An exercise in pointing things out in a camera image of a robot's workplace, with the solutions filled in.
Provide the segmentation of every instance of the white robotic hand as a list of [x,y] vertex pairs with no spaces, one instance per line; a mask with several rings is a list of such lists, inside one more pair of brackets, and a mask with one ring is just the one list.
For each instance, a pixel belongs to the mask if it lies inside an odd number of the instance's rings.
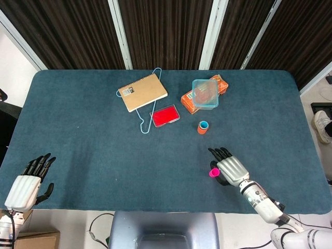
[[37,197],[41,183],[43,182],[49,167],[56,160],[55,157],[48,160],[50,153],[30,161],[22,175],[19,175],[7,196],[3,210],[5,216],[0,219],[0,249],[12,246],[24,223],[23,213],[29,211],[33,205],[38,205],[47,200],[53,192],[54,184],[51,183],[47,191]]
[[284,205],[267,195],[255,181],[249,179],[249,172],[227,149],[209,151],[218,160],[212,161],[211,169],[218,168],[223,177],[216,180],[223,186],[240,187],[240,193],[267,223],[276,224],[271,240],[277,249],[328,249],[332,245],[332,233],[322,230],[306,230],[296,220],[283,213]]

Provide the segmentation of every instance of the shoe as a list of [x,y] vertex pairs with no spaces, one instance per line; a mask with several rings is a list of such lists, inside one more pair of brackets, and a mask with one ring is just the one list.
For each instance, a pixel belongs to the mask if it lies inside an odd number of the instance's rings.
[[318,140],[323,144],[329,144],[332,142],[332,137],[330,137],[326,131],[325,127],[331,123],[332,120],[326,115],[323,110],[318,111],[312,119],[312,126],[317,131]]

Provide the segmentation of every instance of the spiral notebook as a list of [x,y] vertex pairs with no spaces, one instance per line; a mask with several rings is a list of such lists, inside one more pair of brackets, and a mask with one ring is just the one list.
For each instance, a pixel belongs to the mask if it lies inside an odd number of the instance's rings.
[[168,95],[155,74],[119,88],[119,93],[129,112]]

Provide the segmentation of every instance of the transparent container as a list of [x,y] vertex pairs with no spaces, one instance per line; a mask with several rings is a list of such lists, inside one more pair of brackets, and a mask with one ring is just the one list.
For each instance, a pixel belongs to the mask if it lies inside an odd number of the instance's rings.
[[219,105],[218,81],[195,79],[192,82],[193,105],[202,110],[212,110]]

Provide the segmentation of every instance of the dark blue felt table cover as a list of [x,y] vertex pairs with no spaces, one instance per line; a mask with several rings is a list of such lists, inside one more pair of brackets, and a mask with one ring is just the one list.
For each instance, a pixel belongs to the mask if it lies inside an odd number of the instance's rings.
[[[115,93],[151,71],[48,70],[32,81],[3,165],[0,203],[25,165],[51,152],[57,160],[42,184],[52,196],[38,209],[254,213],[231,186],[208,175],[208,147],[228,148],[288,213],[326,213],[331,195],[293,77],[285,71],[162,71],[180,120],[140,132]],[[219,107],[191,115],[180,103],[194,79],[221,74]],[[148,121],[152,104],[140,108]],[[205,135],[196,131],[206,120]]]

